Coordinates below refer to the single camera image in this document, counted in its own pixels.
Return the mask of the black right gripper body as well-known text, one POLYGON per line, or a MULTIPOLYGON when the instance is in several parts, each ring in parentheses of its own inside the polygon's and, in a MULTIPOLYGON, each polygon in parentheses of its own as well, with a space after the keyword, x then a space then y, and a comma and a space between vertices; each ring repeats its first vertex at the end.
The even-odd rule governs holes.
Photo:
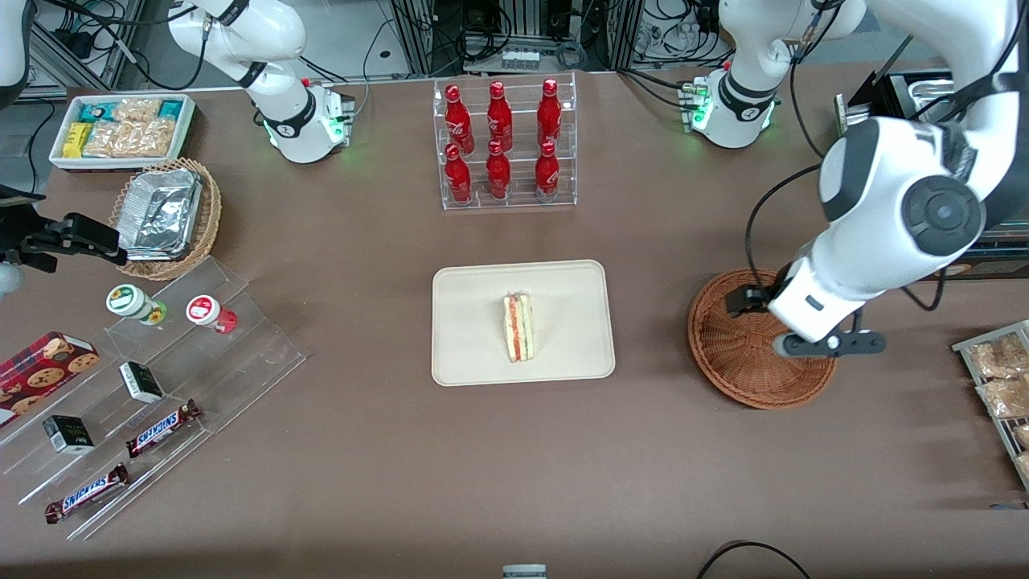
POLYGON ((1 261, 54 273, 58 260, 49 254, 61 244, 59 221, 45 219, 33 202, 41 195, 1 187, 1 261))

